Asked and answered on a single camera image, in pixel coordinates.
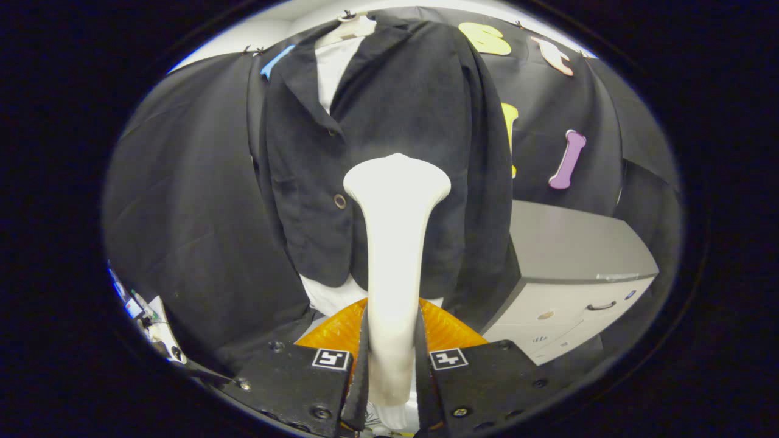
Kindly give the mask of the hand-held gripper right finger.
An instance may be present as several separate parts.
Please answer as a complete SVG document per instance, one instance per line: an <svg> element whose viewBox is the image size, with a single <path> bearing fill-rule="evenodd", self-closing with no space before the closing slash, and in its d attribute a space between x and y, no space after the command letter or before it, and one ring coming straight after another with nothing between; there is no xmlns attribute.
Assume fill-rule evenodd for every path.
<svg viewBox="0 0 779 438"><path fill-rule="evenodd" d="M562 390L562 374L535 365L514 342L487 342L439 306L419 302L418 435L497 433Z"/></svg>

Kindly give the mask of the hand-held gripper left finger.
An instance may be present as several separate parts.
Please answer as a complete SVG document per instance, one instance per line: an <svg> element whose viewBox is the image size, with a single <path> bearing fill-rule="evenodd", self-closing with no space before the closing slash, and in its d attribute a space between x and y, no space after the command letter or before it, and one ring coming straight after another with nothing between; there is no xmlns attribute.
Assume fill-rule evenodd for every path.
<svg viewBox="0 0 779 438"><path fill-rule="evenodd" d="M214 394L299 436L359 437L368 407L366 308L366 300L348 306L298 343L271 341Z"/></svg>

